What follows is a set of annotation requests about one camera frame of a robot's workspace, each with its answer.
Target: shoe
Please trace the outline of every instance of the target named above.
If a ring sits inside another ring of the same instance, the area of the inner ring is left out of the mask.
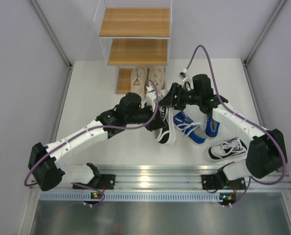
[[[147,68],[145,66],[138,66],[132,70],[130,91],[138,94],[142,100],[144,99],[145,96],[146,80],[147,80]]]
[[[200,145],[205,142],[205,124],[194,122],[184,111],[181,111],[174,116],[174,124],[176,129],[181,131],[183,135],[187,136],[192,143]]]
[[[206,135],[209,139],[213,139],[218,135],[220,123],[212,119],[211,116],[207,115],[207,124],[206,124]]]
[[[208,150],[209,156],[213,160],[236,158],[246,154],[246,152],[246,145],[238,137],[220,142]]]
[[[165,96],[168,90],[162,90],[162,95]],[[163,145],[172,145],[176,141],[176,130],[173,124],[173,108],[159,107],[161,119],[165,122],[166,127],[153,131],[154,138],[157,142]]]
[[[160,91],[165,83],[165,70],[162,66],[153,66],[149,71],[149,79],[155,82],[157,89]]]

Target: white shoelace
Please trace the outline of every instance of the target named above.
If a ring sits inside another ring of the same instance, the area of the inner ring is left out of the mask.
[[[198,127],[201,128],[202,130],[205,130],[206,129],[206,125],[204,123],[201,123],[201,122],[192,122],[190,124],[188,124],[188,123],[180,123],[180,124],[177,125],[177,127],[183,132],[183,136],[189,136]],[[191,128],[191,127],[193,127],[192,130],[190,130],[186,134],[185,131],[188,128]]]
[[[240,139],[233,140],[230,143],[227,141],[224,141],[221,143],[221,147],[223,149],[230,149],[229,152],[227,152],[227,154],[231,153],[233,151],[233,149],[235,149],[235,148],[238,148],[238,151],[243,151],[243,149],[244,149],[243,145],[241,144]]]

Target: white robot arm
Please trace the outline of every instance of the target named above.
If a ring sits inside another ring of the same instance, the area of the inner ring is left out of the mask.
[[[164,97],[161,94],[154,95],[153,91],[150,92],[147,94],[148,105],[144,108],[141,108],[141,98],[137,94],[128,93],[121,98],[114,109],[103,112],[74,134],[45,146],[41,143],[34,145],[28,164],[30,170],[41,158],[46,156],[37,167],[34,167],[32,172],[41,190],[50,190],[60,182],[81,183],[94,188],[100,179],[98,169],[93,164],[69,165],[68,162],[83,149],[123,131],[123,129],[109,128],[110,125],[126,127],[127,124],[146,123],[153,115],[157,97],[159,107],[184,110],[186,105],[198,105],[201,112],[212,116],[215,121],[226,126],[245,143],[248,149],[247,158],[232,162],[218,170],[216,176],[222,185],[248,176],[260,179],[282,166],[279,153],[266,134],[242,118],[228,112],[218,101],[216,95],[213,94],[207,75],[196,75],[192,81],[193,89],[188,90],[185,86],[174,83]],[[237,113],[225,98],[222,97],[222,100],[229,109]],[[157,112],[155,118],[145,127],[147,130],[153,131],[165,126],[160,113]],[[276,139],[286,156],[282,133],[277,129],[269,133]]]

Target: cable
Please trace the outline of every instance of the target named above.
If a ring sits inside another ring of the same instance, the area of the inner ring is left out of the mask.
[[[78,138],[79,136],[87,133],[87,131],[92,131],[92,130],[95,130],[95,129],[98,129],[98,128],[112,128],[112,129],[120,129],[120,130],[136,130],[136,129],[140,129],[140,128],[142,128],[142,127],[147,126],[148,124],[150,124],[151,121],[155,118],[156,113],[158,111],[158,102],[159,102],[159,100],[158,100],[158,90],[157,90],[157,87],[155,85],[155,82],[153,82],[151,79],[148,79],[146,82],[147,82],[147,85],[149,85],[149,82],[151,82],[151,84],[152,84],[152,86],[153,86],[153,88],[155,90],[155,95],[156,95],[155,108],[154,108],[153,115],[151,116],[151,118],[146,123],[144,123],[142,125],[139,125],[139,126],[134,126],[134,127],[108,126],[108,125],[105,125],[105,126],[94,126],[94,127],[89,128],[88,130],[82,131],[82,132],[78,133],[77,135],[71,137],[66,142],[64,142],[61,145],[57,146],[56,148],[54,148],[53,150],[51,150],[50,152],[48,152],[47,154],[45,154],[43,157],[41,157],[40,160],[38,160],[37,163],[35,163],[34,166],[30,169],[30,171],[28,172],[26,178],[24,179],[23,184],[26,187],[31,187],[31,186],[37,185],[38,183],[28,184],[28,179],[29,179],[30,175],[32,174],[32,172],[39,166],[39,164],[41,162],[43,162],[45,160],[45,158],[47,158],[48,156],[50,156],[52,153],[54,153],[58,149],[64,147],[68,142],[71,142],[71,141],[75,140],[76,138]]]
[[[221,97],[220,97],[220,95],[219,95],[218,88],[217,88],[217,84],[216,84],[216,80],[215,80],[215,75],[214,75],[213,66],[212,66],[212,63],[211,63],[211,61],[210,61],[209,54],[208,54],[206,48],[205,48],[203,45],[198,45],[198,46],[195,48],[194,53],[193,53],[193,55],[192,55],[192,58],[191,58],[191,60],[190,60],[190,62],[189,62],[189,64],[188,64],[188,66],[186,67],[186,69],[189,69],[189,67],[190,67],[190,65],[191,65],[191,63],[192,63],[192,61],[193,61],[193,59],[194,59],[195,53],[196,53],[196,51],[198,50],[198,48],[200,48],[200,47],[204,50],[205,55],[206,55],[206,57],[207,57],[207,61],[208,61],[208,65],[209,65],[210,73],[211,73],[212,80],[213,80],[213,83],[214,83],[214,88],[215,88],[215,91],[216,91],[216,96],[217,96],[218,100],[220,101],[220,103],[222,104],[222,106],[223,106],[225,109],[227,109],[230,113],[233,114],[234,112],[233,112],[231,109],[229,109],[229,108],[224,104],[223,100],[221,99]],[[237,116],[238,118],[240,118],[240,119],[242,119],[242,120],[245,120],[244,117],[242,117],[241,115],[239,115],[239,114],[237,114],[237,113],[235,113],[235,116]],[[279,178],[278,180],[274,181],[274,182],[268,182],[268,183],[261,182],[261,181],[255,179],[255,178],[252,177],[252,176],[251,176],[251,179],[254,180],[254,181],[256,181],[257,183],[262,184],[262,185],[275,185],[275,184],[281,182],[281,181],[283,180],[283,178],[285,177],[285,174],[286,174],[286,172],[287,172],[286,159],[285,159],[285,156],[284,156],[284,153],[283,153],[281,147],[279,146],[279,144],[277,143],[277,141],[272,137],[272,135],[271,135],[270,133],[268,133],[264,128],[262,128],[261,126],[257,125],[256,123],[254,123],[254,122],[252,122],[252,121],[250,121],[250,120],[248,120],[248,119],[245,120],[245,121],[246,121],[247,123],[251,124],[252,126],[255,126],[256,128],[258,128],[259,130],[261,130],[263,133],[265,133],[265,134],[269,137],[269,139],[270,139],[270,140],[273,142],[273,144],[276,146],[276,148],[277,148],[277,150],[278,150],[278,152],[279,152],[279,154],[280,154],[280,156],[281,156],[282,164],[283,164],[282,174],[281,174],[280,178]]]
[[[249,189],[249,186],[251,184],[251,178],[248,179],[248,184],[247,184],[247,187],[246,189],[244,190],[244,192],[241,194],[241,196],[235,201],[235,203],[233,203],[233,205],[237,204],[240,202],[240,200],[244,197],[244,195],[246,194],[246,192],[248,191]]]
[[[93,190],[93,191],[96,191],[98,193],[100,193],[102,195],[102,199],[100,201],[98,201],[96,204],[90,204],[90,207],[96,207],[98,205],[100,205],[104,200],[105,200],[105,194],[98,190],[98,189],[95,189],[95,188],[91,188],[91,187],[87,187],[85,185],[81,185],[81,184],[78,184],[78,183],[72,183],[73,185],[75,186],[78,186],[78,187],[82,187],[84,189],[89,189],[89,190]],[[55,216],[57,216],[60,212],[64,211],[65,209],[67,209],[68,207],[71,207],[73,205],[76,205],[76,204],[83,204],[83,202],[72,202],[66,206],[64,206],[63,208],[59,209],[54,215],[52,215],[50,218],[48,219],[43,219],[42,215],[41,215],[41,212],[39,213],[39,216],[40,216],[40,219],[43,223],[47,223],[49,221],[51,221]]]
[[[236,186],[236,184],[233,184],[233,195],[234,195],[235,197],[237,197],[237,193],[238,193],[237,186]]]

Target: shelf board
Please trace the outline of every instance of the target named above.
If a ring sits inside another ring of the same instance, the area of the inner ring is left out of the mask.
[[[108,65],[167,65],[167,39],[115,38]]]
[[[169,36],[169,8],[106,8],[100,30],[100,37]]]
[[[130,92],[132,70],[133,69],[119,69],[117,88],[116,88],[117,94],[126,94]]]

